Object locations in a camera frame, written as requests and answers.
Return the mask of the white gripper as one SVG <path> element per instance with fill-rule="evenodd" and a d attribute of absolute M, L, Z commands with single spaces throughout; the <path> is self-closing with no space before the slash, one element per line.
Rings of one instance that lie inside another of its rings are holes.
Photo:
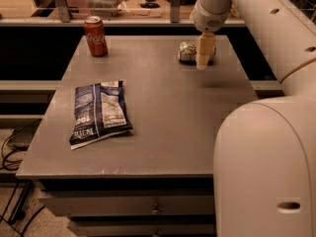
<path fill-rule="evenodd" d="M 196 63 L 198 70 L 204 70 L 209 59 L 213 56 L 216 42 L 214 32 L 223 27 L 228 18 L 231 5 L 231 0 L 196 1 L 192 17 L 196 29 L 202 32 L 197 38 Z"/>

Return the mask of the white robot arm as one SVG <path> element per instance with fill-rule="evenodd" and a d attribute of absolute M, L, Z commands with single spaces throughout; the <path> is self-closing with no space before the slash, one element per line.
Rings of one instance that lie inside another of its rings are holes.
<path fill-rule="evenodd" d="M 241 106 L 217 133 L 217 237 L 316 237 L 315 25 L 290 0 L 197 0 L 199 69 L 232 6 L 283 94 Z"/>

